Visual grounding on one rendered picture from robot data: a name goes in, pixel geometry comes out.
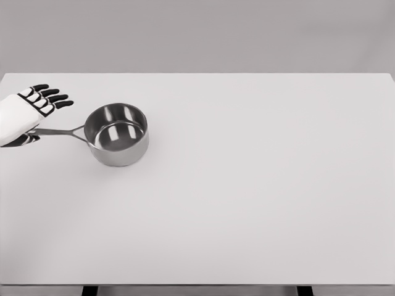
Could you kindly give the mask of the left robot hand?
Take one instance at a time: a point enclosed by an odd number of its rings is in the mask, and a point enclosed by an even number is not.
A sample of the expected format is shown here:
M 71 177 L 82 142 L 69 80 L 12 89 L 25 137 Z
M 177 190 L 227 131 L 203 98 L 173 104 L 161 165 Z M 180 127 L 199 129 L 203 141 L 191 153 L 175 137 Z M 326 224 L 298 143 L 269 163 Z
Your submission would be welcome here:
M 21 147 L 39 141 L 40 136 L 30 131 L 56 110 L 73 104 L 67 94 L 48 84 L 8 95 L 0 101 L 0 147 Z

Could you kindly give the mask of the steel saucepan with long handle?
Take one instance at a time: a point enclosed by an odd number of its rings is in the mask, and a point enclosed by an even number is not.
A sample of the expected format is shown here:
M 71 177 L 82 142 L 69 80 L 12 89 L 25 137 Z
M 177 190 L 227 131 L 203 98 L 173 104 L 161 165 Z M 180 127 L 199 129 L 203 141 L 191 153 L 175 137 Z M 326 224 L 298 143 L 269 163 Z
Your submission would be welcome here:
M 103 105 L 74 129 L 34 128 L 37 136 L 71 136 L 83 141 L 97 161 L 109 167 L 138 162 L 149 147 L 148 120 L 137 107 L 126 103 Z

